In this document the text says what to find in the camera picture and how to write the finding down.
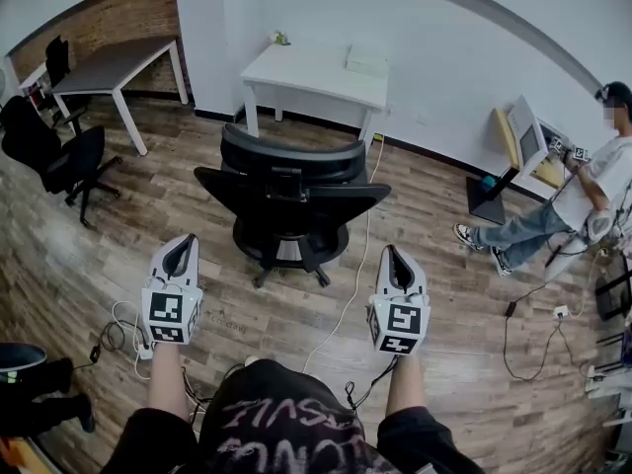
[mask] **jeans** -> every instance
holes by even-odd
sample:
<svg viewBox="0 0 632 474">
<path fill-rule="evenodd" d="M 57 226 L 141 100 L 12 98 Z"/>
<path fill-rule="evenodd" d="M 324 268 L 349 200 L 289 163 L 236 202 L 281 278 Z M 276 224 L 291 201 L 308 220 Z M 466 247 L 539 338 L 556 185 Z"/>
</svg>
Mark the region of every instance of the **jeans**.
<svg viewBox="0 0 632 474">
<path fill-rule="evenodd" d="M 571 228 L 560 219 L 551 202 L 546 202 L 526 216 L 516 216 L 503 226 L 472 228 L 470 237 L 477 246 L 500 247 L 500 259 L 510 270 L 517 269 L 556 233 Z"/>
</svg>

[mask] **forearm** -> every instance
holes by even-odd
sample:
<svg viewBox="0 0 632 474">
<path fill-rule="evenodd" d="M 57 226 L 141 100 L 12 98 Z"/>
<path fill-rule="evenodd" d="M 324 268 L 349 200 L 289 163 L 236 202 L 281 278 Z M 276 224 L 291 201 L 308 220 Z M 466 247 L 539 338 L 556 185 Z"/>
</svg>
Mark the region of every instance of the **forearm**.
<svg viewBox="0 0 632 474">
<path fill-rule="evenodd" d="M 158 343 L 154 349 L 148 407 L 189 418 L 178 345 Z"/>
<path fill-rule="evenodd" d="M 606 210 L 610 207 L 608 198 L 603 194 L 597 183 L 589 177 L 586 169 L 581 168 L 577 173 L 577 177 L 594 210 Z"/>
<path fill-rule="evenodd" d="M 411 407 L 427 407 L 426 386 L 416 355 L 400 356 L 391 376 L 386 416 Z"/>
</svg>

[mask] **monitor stand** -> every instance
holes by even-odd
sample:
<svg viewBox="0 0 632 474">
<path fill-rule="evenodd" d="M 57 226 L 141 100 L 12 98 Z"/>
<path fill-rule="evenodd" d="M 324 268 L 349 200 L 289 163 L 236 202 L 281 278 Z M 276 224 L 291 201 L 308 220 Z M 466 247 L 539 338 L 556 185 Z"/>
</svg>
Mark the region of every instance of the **monitor stand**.
<svg viewBox="0 0 632 474">
<path fill-rule="evenodd" d="M 488 191 L 485 191 L 481 180 L 466 178 L 467 204 L 470 214 L 504 225 L 506 218 L 501 192 L 517 174 L 518 170 L 509 168 Z"/>
</svg>

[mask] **white cable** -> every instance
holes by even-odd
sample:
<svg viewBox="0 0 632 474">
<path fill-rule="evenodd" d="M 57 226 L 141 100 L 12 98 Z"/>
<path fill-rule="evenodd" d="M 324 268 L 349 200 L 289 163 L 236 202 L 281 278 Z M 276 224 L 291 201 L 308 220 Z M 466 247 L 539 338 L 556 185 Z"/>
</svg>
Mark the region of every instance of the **white cable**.
<svg viewBox="0 0 632 474">
<path fill-rule="evenodd" d="M 377 172 L 377 167 L 379 167 L 379 162 L 382 159 L 382 151 L 384 150 L 384 140 L 386 140 L 386 139 L 382 135 L 382 145 L 379 148 L 379 155 L 377 156 L 377 162 L 375 163 L 375 168 L 373 169 L 373 173 L 371 174 L 371 179 L 369 180 L 369 183 L 373 182 L 373 178 L 375 177 L 375 173 Z M 362 260 L 359 263 L 359 267 L 357 268 L 357 274 L 355 275 L 355 291 L 354 291 L 354 294 L 352 295 L 352 297 L 349 299 L 349 301 L 347 302 L 347 304 L 343 308 L 343 312 L 341 313 L 340 319 L 338 320 L 338 323 L 334 327 L 334 330 L 332 330 L 331 334 L 329 334 L 327 336 L 327 339 L 325 339 L 316 348 L 314 348 L 312 350 L 312 352 L 309 354 L 309 356 L 307 357 L 307 360 L 305 361 L 305 364 L 303 365 L 303 370 L 302 370 L 303 374 L 305 373 L 305 370 L 307 369 L 307 364 L 309 363 L 309 360 L 314 356 L 314 354 L 318 350 L 320 350 L 323 346 L 325 346 L 327 344 L 327 341 L 329 341 L 334 336 L 334 334 L 336 333 L 338 328 L 341 326 L 341 324 L 343 323 L 343 318 L 345 317 L 345 313 L 347 312 L 347 309 L 349 308 L 349 306 L 351 305 L 351 303 L 354 301 L 354 299 L 357 296 L 357 291 L 359 289 L 359 275 L 360 275 L 360 273 L 362 271 L 362 266 L 364 265 L 364 261 L 366 260 L 366 253 L 368 252 L 368 232 L 369 232 L 369 228 L 370 228 L 370 222 L 371 222 L 370 210 L 368 210 L 366 212 L 366 245 L 364 246 L 364 255 L 362 255 Z"/>
<path fill-rule="evenodd" d="M 133 330 L 131 329 L 131 327 L 128 327 L 126 325 L 124 325 L 123 323 L 121 323 L 119 321 L 119 318 L 117 318 L 116 312 L 117 312 L 117 306 L 120 304 L 129 304 L 132 305 L 134 307 L 134 311 L 135 311 L 135 316 L 134 316 L 134 328 Z M 136 372 L 136 375 L 142 379 L 143 381 L 149 381 L 149 379 L 151 379 L 150 377 L 144 377 L 142 375 L 140 375 L 138 373 L 138 360 L 140 359 L 140 338 L 138 337 L 138 307 L 136 307 L 136 304 L 133 302 L 130 302 L 128 300 L 120 300 L 119 302 L 116 302 L 113 306 L 112 306 L 112 317 L 115 319 L 115 322 L 117 323 L 117 325 L 119 325 L 122 329 L 128 330 L 129 332 L 131 332 L 132 334 L 132 338 L 131 338 L 131 345 L 134 348 L 134 350 L 136 351 L 136 360 L 134 361 L 134 372 Z"/>
<path fill-rule="evenodd" d="M 584 307 L 586 306 L 586 292 L 588 291 L 589 287 L 591 286 L 591 282 L 593 281 L 593 271 L 594 271 L 594 264 L 596 264 L 597 259 L 601 256 L 601 250 L 597 250 L 597 252 L 594 255 L 594 258 L 592 259 L 592 263 L 591 263 L 591 271 L 589 272 L 589 278 L 586 281 L 586 286 L 584 286 L 582 288 L 582 302 L 581 302 L 581 306 L 580 306 L 580 312 L 577 314 L 573 314 L 571 312 L 571 309 L 569 309 L 569 316 L 571 316 L 571 318 L 573 319 L 578 319 L 580 316 L 582 316 L 582 314 L 584 314 Z"/>
</svg>

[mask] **monitor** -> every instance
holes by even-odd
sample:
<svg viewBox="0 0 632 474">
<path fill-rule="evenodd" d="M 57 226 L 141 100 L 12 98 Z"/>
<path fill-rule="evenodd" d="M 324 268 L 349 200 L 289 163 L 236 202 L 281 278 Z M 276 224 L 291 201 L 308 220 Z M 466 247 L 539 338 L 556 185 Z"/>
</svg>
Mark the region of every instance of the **monitor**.
<svg viewBox="0 0 632 474">
<path fill-rule="evenodd" d="M 521 178 L 528 177 L 548 156 L 549 150 L 540 121 L 521 96 L 507 114 L 512 129 Z"/>
</svg>

